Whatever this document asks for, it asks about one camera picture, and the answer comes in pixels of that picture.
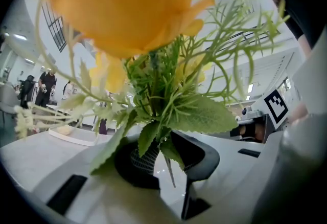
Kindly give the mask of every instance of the black slot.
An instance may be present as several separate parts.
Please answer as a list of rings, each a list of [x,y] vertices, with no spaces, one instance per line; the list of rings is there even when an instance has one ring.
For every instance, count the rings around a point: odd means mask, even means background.
[[[72,175],[46,205],[64,215],[86,180],[87,178],[84,176]]]
[[[254,151],[246,148],[242,148],[238,151],[240,154],[248,155],[248,156],[253,156],[255,158],[259,157],[260,153],[259,151]]]

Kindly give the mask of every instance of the yellow flower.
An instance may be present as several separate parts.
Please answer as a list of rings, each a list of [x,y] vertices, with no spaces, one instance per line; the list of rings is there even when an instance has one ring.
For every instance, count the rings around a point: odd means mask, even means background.
[[[54,10],[111,56],[146,54],[177,35],[194,36],[195,17],[214,0],[50,0]]]
[[[101,78],[107,76],[105,88],[111,93],[119,93],[127,78],[121,60],[106,53],[98,52],[96,54],[96,64],[95,68],[89,70],[92,86],[98,87]]]
[[[175,85],[180,83],[183,79],[187,78],[193,70],[200,64],[205,54],[198,55],[197,57],[191,58],[185,67],[185,62],[180,64],[175,71]],[[181,63],[185,60],[183,57],[178,57],[177,63]],[[211,63],[207,63],[205,66],[201,68],[201,72],[198,77],[198,83],[203,82],[205,80],[205,73],[203,71],[209,70],[211,68]]]

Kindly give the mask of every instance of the floor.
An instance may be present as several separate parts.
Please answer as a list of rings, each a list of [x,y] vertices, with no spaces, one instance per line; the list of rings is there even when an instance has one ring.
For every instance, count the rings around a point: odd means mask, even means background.
[[[0,112],[0,148],[16,141],[16,122],[10,114],[5,114],[5,124],[3,123],[2,112]]]

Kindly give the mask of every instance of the ceiling light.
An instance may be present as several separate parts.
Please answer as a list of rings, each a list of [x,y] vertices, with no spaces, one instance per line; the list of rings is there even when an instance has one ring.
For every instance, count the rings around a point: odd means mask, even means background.
[[[22,36],[22,35],[17,35],[17,34],[14,34],[14,36],[16,38],[19,38],[19,39],[22,39],[22,40],[27,40],[27,38],[25,36]]]
[[[249,89],[247,90],[248,93],[252,92],[252,89],[253,89],[253,84],[250,84],[249,85]]]
[[[33,61],[29,60],[29,59],[25,59],[26,61],[30,62],[30,63],[34,63]]]

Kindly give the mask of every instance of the chair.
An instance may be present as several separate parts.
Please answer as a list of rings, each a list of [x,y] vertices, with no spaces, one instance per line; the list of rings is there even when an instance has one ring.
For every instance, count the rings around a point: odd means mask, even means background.
[[[16,92],[11,84],[5,84],[0,88],[0,110],[2,111],[5,126],[5,113],[16,114],[14,106],[19,105],[20,101],[16,97]]]

